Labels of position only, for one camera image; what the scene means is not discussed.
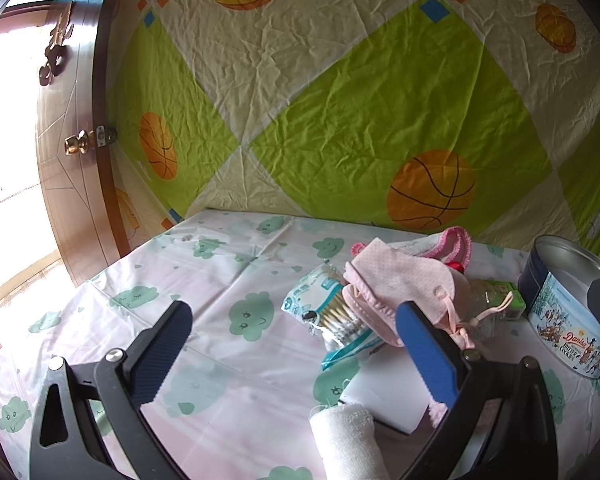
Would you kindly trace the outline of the green tissue pack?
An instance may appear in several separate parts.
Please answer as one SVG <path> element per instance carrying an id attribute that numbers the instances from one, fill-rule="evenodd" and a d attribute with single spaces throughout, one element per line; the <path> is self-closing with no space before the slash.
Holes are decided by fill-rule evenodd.
<path id="1" fill-rule="evenodd" d="M 513 283 L 472 278 L 469 284 L 469 312 L 472 315 L 486 312 L 486 315 L 497 315 L 506 321 L 517 321 L 524 314 L 526 304 Z"/>

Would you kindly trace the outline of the white gauze roll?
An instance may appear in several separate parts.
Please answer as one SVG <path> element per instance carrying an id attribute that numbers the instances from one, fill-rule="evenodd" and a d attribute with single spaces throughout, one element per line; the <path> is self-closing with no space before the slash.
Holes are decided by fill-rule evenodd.
<path id="1" fill-rule="evenodd" d="M 388 479 L 372 415 L 360 404 L 324 408 L 309 419 L 326 478 Z"/>

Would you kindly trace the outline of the pink-trimmed white knit cloth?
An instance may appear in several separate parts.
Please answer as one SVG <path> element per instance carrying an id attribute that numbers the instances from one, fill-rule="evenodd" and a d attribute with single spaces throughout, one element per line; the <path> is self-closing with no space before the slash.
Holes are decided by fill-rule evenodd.
<path id="1" fill-rule="evenodd" d="M 459 226 L 398 242 L 387 243 L 380 237 L 374 237 L 368 243 L 352 246 L 353 260 L 346 263 L 346 269 L 402 271 L 437 260 L 442 266 L 455 263 L 465 271 L 470 263 L 471 251 L 471 238 Z"/>

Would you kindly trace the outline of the cotton swab packet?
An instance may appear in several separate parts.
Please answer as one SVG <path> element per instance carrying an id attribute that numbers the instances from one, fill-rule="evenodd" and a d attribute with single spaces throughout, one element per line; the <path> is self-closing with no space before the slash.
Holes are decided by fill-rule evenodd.
<path id="1" fill-rule="evenodd" d="M 285 313 L 306 326 L 312 336 L 322 338 L 326 349 L 322 370 L 384 343 L 344 301 L 345 284 L 336 266 L 326 261 L 302 276 L 282 303 Z"/>

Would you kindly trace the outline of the round Danish cookie tin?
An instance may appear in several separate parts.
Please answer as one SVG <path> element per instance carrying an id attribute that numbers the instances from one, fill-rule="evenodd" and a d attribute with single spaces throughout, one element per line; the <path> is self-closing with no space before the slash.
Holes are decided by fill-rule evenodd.
<path id="1" fill-rule="evenodd" d="M 600 278 L 600 258 L 555 235 L 535 239 L 518 278 L 526 315 L 544 346 L 573 372 L 600 378 L 600 324 L 588 308 L 588 288 Z"/>

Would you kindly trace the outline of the cloud print table cloth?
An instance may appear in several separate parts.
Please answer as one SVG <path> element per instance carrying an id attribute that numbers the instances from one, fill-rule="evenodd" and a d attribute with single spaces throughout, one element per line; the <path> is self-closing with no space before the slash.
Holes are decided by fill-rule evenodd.
<path id="1" fill-rule="evenodd" d="M 320 264 L 342 268 L 372 240 L 428 249 L 445 237 L 206 210 L 102 270 L 71 299 L 43 296 L 13 332 L 0 330 L 0 445 L 12 473 L 29 477 L 48 360 L 96 362 L 181 300 L 192 309 L 192 332 L 143 409 L 178 466 L 192 479 L 323 478 L 310 417 L 338 402 L 370 355 L 324 367 L 324 342 L 283 310 L 285 297 Z"/>

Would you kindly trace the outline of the brown wooden door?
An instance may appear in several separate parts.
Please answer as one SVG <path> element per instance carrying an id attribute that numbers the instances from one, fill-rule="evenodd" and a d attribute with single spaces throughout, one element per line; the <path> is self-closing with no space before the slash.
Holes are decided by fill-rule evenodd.
<path id="1" fill-rule="evenodd" d="M 107 55 L 116 0 L 42 0 L 9 9 L 0 27 L 52 29 L 33 48 L 38 97 L 36 159 L 50 226 L 76 285 L 130 251 L 118 205 L 106 103 Z"/>

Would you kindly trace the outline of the green cream sports bedsheet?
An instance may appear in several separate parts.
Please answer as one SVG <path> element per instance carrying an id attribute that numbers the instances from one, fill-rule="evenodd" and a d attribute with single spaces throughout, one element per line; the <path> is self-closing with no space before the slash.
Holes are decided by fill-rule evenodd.
<path id="1" fill-rule="evenodd" d="M 600 257 L 600 3 L 114 0 L 132 246 L 206 208 Z"/>

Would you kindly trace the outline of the brass door knob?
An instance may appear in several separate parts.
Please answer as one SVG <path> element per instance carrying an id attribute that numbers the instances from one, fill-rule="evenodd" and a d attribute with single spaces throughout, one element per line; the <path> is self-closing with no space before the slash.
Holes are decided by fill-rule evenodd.
<path id="1" fill-rule="evenodd" d="M 99 125 L 94 130 L 80 130 L 76 136 L 65 138 L 64 150 L 67 155 L 86 154 L 95 148 L 113 144 L 117 138 L 116 129 Z"/>

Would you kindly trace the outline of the door hanging ornament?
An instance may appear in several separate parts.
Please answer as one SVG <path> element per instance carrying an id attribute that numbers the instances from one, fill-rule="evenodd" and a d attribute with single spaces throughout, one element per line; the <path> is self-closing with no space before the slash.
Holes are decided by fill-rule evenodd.
<path id="1" fill-rule="evenodd" d="M 45 64 L 38 70 L 38 83 L 46 87 L 53 82 L 65 69 L 68 63 L 68 47 L 66 41 L 73 33 L 72 12 L 74 2 L 67 0 L 62 3 L 56 24 L 50 31 L 50 41 L 44 50 Z"/>

